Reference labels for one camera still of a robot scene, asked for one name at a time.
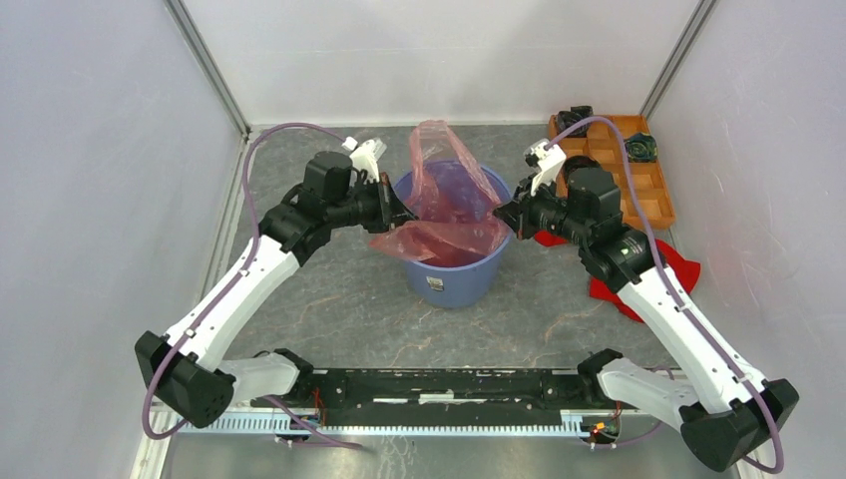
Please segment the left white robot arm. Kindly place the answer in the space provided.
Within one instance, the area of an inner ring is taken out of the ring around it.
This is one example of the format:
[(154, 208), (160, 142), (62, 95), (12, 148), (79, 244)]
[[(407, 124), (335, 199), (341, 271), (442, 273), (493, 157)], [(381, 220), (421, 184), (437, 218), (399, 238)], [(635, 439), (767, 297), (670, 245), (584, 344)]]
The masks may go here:
[(413, 220), (379, 170), (383, 151), (368, 141), (349, 154), (317, 153), (302, 182), (266, 212), (256, 237), (207, 296), (165, 333), (142, 334), (135, 353), (151, 397), (195, 428), (210, 426), (234, 402), (274, 395), (296, 407), (311, 398), (313, 380), (291, 355), (223, 356), (269, 295), (333, 231), (363, 227), (380, 234)]

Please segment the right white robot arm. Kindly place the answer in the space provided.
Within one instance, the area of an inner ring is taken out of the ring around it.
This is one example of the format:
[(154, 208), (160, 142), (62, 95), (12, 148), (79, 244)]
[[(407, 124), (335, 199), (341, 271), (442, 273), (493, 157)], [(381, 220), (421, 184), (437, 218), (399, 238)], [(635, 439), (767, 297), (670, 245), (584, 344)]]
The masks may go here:
[(650, 414), (717, 472), (750, 461), (765, 443), (774, 452), (767, 472), (783, 470), (780, 432), (798, 403), (797, 390), (785, 379), (766, 378), (710, 324), (653, 234), (624, 222), (621, 193), (609, 172), (570, 173), (562, 198), (540, 175), (531, 175), (495, 215), (519, 237), (546, 232), (575, 245), (590, 276), (640, 317), (685, 375), (671, 380), (606, 349), (579, 367), (576, 391), (584, 404), (601, 407), (613, 400)]

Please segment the red translucent trash bag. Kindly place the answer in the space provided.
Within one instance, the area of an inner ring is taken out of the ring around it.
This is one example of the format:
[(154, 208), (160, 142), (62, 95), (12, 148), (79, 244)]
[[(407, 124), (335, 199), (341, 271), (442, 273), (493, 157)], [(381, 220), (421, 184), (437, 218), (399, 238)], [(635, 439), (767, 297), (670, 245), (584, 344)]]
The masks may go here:
[(414, 218), (376, 235), (376, 251), (408, 261), (456, 267), (481, 260), (504, 244), (511, 230), (493, 210), (509, 197), (442, 120), (420, 123), (409, 136), (409, 172), (392, 182)]

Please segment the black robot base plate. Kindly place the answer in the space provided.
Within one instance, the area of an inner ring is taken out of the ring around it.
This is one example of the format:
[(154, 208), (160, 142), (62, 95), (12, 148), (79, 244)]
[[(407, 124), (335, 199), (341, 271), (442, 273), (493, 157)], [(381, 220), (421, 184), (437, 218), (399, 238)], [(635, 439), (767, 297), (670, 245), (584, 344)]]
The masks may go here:
[(315, 369), (281, 396), (324, 426), (558, 425), (560, 413), (630, 411), (570, 369)]

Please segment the blue plastic trash bin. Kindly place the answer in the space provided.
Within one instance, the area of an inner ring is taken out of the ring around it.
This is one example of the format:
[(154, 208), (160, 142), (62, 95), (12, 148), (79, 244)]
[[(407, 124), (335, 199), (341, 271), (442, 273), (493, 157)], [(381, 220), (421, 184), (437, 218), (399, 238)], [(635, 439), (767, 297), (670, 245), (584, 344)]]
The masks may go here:
[(419, 261), (402, 261), (411, 289), (425, 301), (441, 308), (462, 308), (477, 303), (491, 288), (506, 247), (506, 238), (489, 255), (456, 267), (441, 267)]

